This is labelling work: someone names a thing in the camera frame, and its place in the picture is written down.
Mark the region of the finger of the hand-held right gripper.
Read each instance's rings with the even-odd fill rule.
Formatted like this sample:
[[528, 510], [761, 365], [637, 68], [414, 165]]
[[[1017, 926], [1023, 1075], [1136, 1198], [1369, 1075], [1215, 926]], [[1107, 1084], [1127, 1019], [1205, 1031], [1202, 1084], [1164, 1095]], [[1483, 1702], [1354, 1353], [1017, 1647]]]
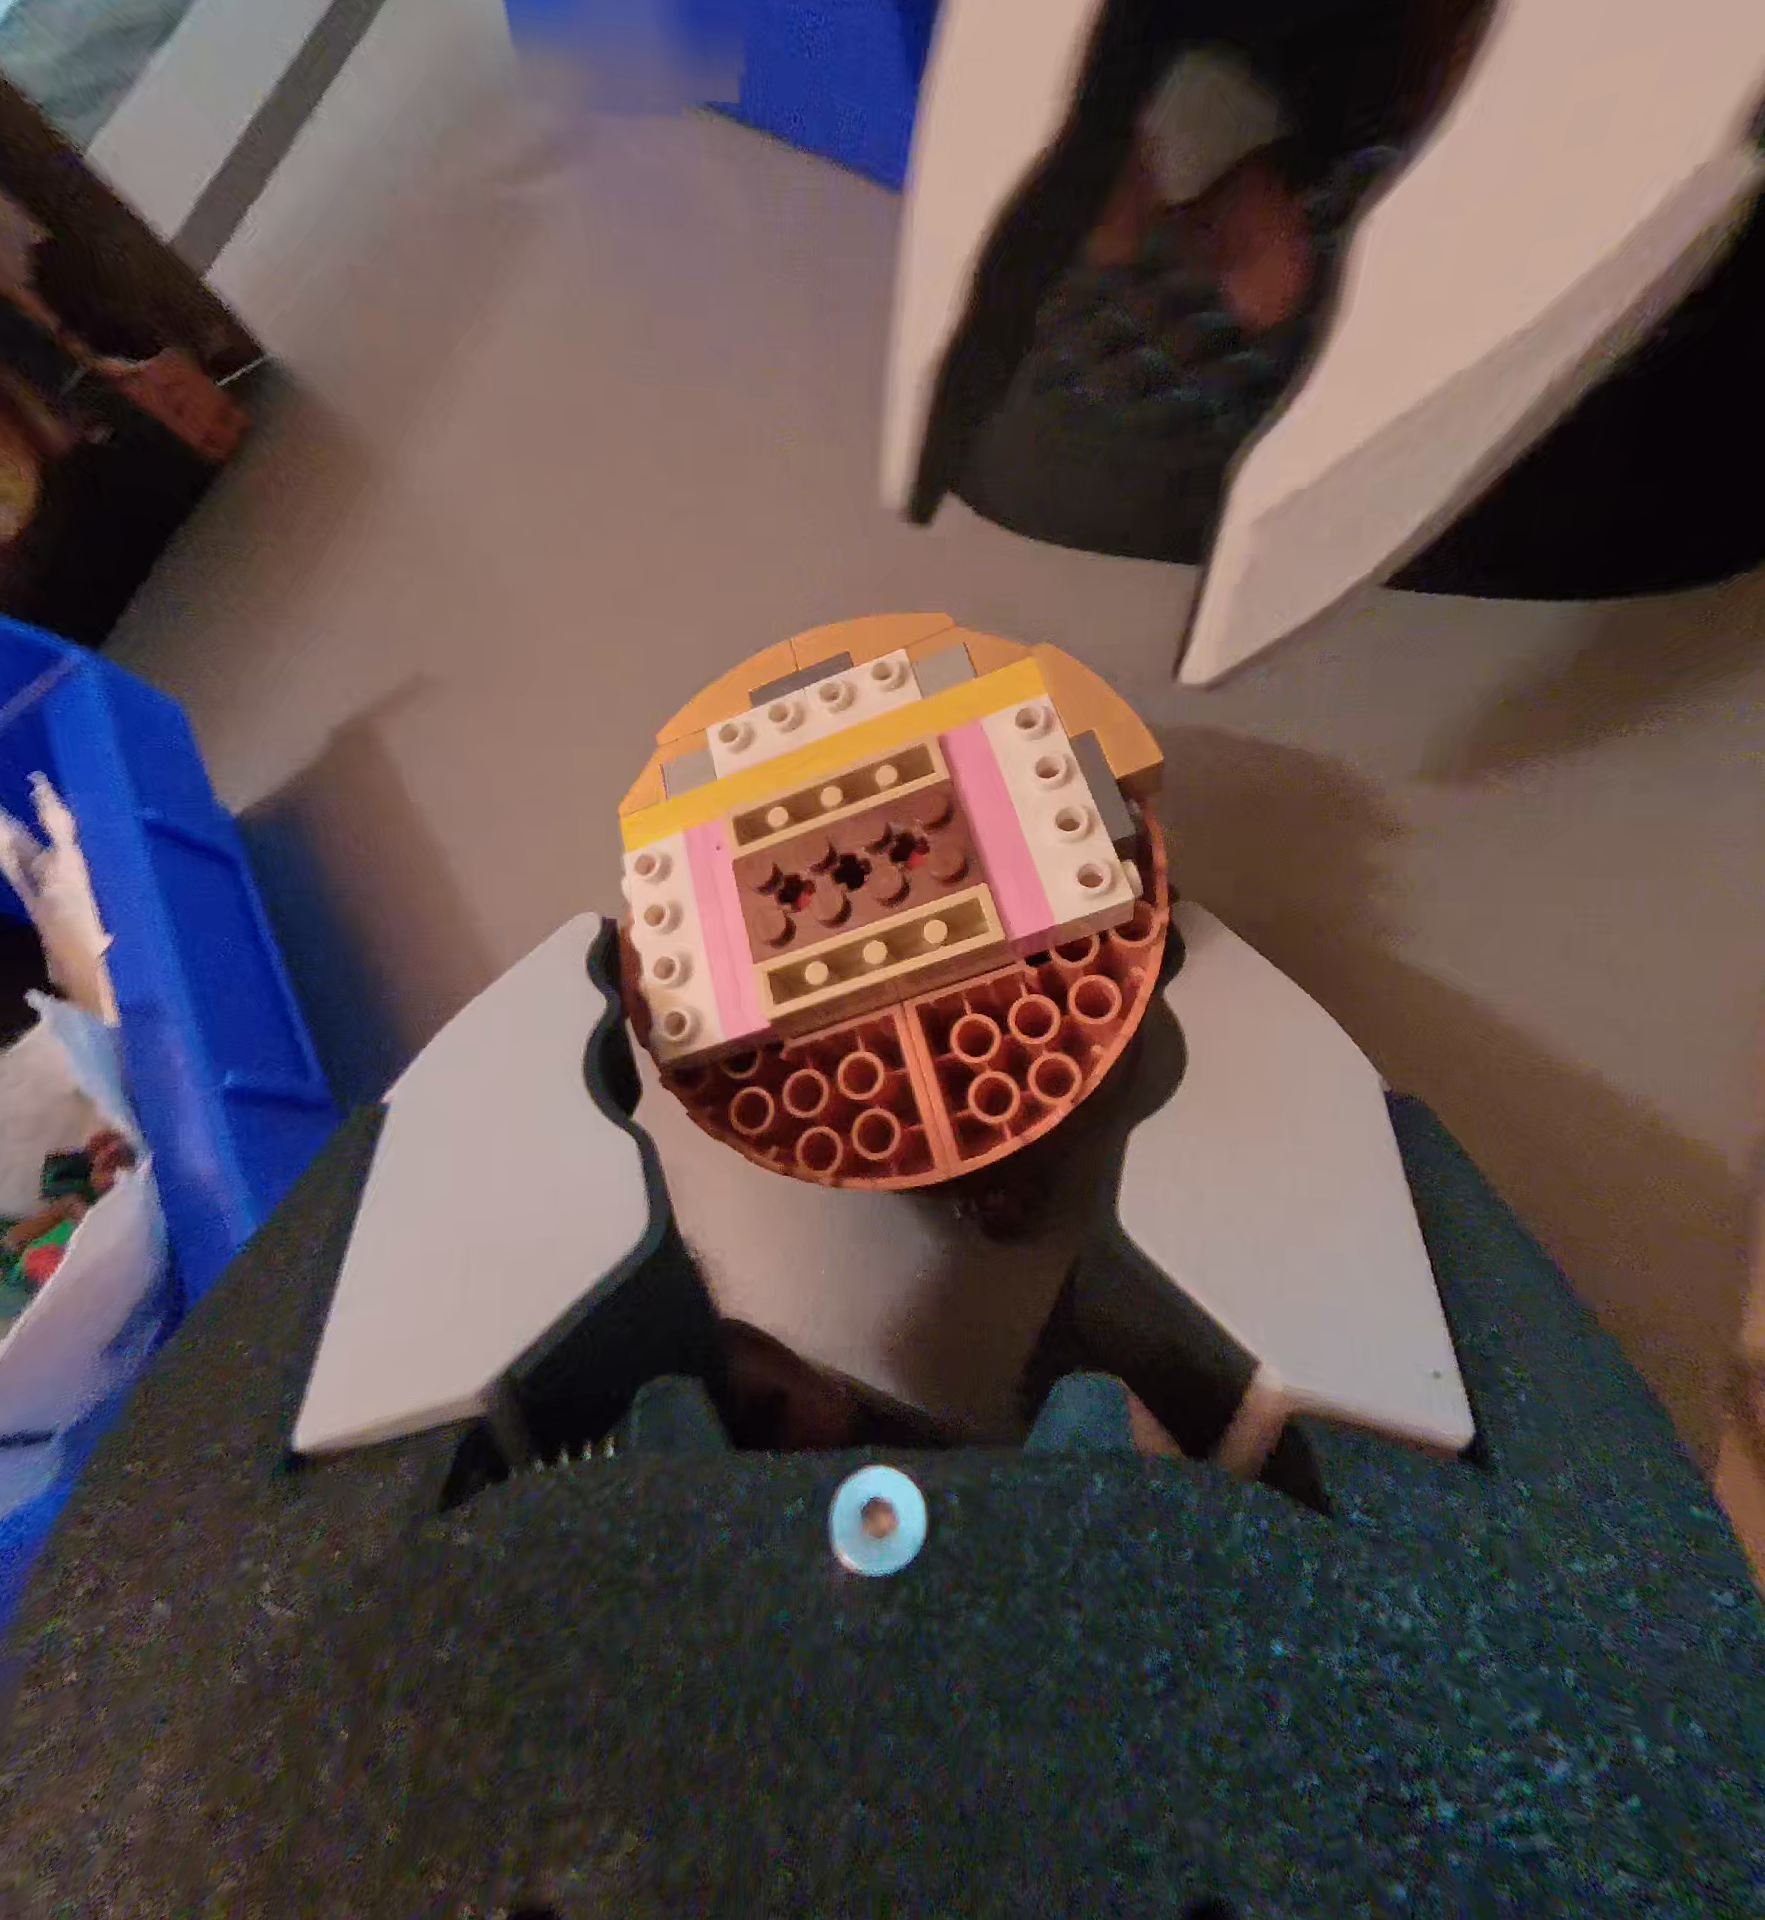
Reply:
[[1387, 580], [1728, 249], [1765, 0], [1514, 0], [1354, 225], [1328, 336], [1220, 510], [1174, 687]]
[[1107, 0], [947, 0], [916, 90], [884, 336], [879, 498], [929, 527], [1003, 403], [1062, 259], [1040, 210]]

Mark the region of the person's right hand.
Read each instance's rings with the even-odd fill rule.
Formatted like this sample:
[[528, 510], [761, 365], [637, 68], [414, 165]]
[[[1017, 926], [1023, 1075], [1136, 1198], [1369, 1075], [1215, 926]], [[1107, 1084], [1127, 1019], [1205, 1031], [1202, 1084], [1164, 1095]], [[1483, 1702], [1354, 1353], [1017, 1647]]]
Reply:
[[1268, 139], [1205, 175], [1197, 149], [1136, 120], [1062, 298], [1118, 311], [1136, 336], [1268, 338], [1305, 321], [1343, 225], [1387, 160], [1354, 148], [1314, 172], [1297, 139]]

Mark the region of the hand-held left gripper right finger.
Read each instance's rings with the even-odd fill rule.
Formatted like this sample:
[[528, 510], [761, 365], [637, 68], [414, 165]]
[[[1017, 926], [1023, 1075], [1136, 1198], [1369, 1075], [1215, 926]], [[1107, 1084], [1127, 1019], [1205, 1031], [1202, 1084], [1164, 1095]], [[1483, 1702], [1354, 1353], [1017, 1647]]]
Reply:
[[1118, 1221], [1253, 1375], [1215, 1446], [1253, 1471], [1288, 1420], [1473, 1446], [1423, 1228], [1369, 1054], [1202, 904], [1172, 911], [1186, 1075], [1127, 1130]]

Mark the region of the torn white paper bag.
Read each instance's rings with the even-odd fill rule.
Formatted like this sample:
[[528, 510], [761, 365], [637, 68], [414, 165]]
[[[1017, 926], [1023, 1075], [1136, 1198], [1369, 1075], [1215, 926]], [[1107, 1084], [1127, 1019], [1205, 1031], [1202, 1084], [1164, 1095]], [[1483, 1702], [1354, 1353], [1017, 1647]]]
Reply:
[[32, 1031], [0, 1046], [0, 1216], [32, 1211], [44, 1158], [81, 1151], [98, 1128], [135, 1141], [135, 1172], [87, 1211], [39, 1302], [0, 1329], [0, 1522], [57, 1483], [60, 1440], [139, 1369], [171, 1264], [81, 823], [51, 777], [32, 777], [32, 808], [39, 829], [0, 808], [0, 876], [32, 911], [51, 991], [26, 991]]

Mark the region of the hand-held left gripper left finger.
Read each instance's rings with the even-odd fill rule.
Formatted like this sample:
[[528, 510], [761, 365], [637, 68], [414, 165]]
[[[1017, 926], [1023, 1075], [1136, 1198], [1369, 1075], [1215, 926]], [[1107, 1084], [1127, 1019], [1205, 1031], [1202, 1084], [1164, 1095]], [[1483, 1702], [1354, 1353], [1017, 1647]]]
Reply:
[[598, 931], [563, 918], [393, 1081], [289, 1452], [479, 1420], [643, 1247], [643, 1145], [590, 1093], [611, 1014], [590, 974]]

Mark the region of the black mesh chair seat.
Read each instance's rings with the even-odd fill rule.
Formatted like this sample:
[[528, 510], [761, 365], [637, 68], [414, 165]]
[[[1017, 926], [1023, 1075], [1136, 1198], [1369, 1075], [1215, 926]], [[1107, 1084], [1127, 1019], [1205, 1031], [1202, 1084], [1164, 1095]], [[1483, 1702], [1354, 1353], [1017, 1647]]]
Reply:
[[[1332, 249], [1305, 321], [1268, 338], [1136, 336], [1118, 311], [1071, 311], [1056, 276], [956, 498], [1045, 544], [1202, 566], [1230, 452], [1311, 356]], [[1626, 600], [1754, 566], [1765, 566], [1765, 195], [1715, 270], [1387, 587]]]

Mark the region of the lego flower pot model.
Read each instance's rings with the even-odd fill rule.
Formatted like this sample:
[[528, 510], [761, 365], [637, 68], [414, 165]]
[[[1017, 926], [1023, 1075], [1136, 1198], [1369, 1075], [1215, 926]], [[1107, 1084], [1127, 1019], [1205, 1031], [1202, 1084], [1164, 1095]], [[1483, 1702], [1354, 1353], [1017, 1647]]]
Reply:
[[696, 1130], [803, 1186], [954, 1186], [1079, 1123], [1172, 936], [1164, 753], [1048, 643], [781, 637], [619, 808], [628, 1003]]

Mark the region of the blue plastic bin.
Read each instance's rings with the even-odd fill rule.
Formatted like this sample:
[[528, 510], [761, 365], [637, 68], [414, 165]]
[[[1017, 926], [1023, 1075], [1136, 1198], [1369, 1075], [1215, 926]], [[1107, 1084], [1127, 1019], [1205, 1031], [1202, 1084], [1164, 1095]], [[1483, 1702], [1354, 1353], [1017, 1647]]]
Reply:
[[[128, 1095], [171, 1234], [155, 1353], [299, 1186], [338, 1111], [191, 717], [105, 657], [0, 615], [0, 808], [39, 829], [32, 777], [68, 798], [112, 931]], [[8, 876], [0, 926], [39, 936]], [[57, 1483], [0, 1522], [0, 1643], [135, 1375], [60, 1440]]]
[[507, 39], [590, 115], [712, 108], [905, 186], [933, 0], [507, 0]]

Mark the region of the orchid print lego box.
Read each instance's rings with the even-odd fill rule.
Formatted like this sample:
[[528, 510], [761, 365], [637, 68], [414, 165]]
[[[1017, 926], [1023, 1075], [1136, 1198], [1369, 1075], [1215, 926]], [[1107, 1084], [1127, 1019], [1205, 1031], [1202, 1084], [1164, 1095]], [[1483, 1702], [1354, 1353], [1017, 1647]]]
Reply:
[[246, 434], [254, 336], [0, 68], [0, 609], [98, 646]]

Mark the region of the pile of small lego pieces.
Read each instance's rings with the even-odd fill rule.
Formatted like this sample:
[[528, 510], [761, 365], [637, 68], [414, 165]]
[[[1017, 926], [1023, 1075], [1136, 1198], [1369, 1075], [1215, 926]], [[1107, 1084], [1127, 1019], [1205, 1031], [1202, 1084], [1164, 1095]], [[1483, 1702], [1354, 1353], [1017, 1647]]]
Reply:
[[105, 1128], [81, 1151], [44, 1158], [39, 1207], [0, 1216], [0, 1329], [60, 1270], [87, 1211], [135, 1172], [135, 1141]]

